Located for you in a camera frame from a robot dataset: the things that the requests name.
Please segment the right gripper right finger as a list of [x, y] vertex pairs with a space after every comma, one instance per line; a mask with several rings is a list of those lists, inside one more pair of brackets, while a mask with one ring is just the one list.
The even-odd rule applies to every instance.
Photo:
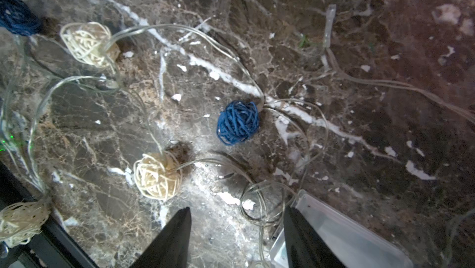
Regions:
[[298, 209], [286, 207], [283, 217], [290, 268], [345, 268]]

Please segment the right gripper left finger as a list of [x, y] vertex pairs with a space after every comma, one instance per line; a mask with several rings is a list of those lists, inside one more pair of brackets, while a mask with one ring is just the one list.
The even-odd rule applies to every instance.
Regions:
[[131, 268], [186, 268], [191, 227], [190, 208], [180, 209]]

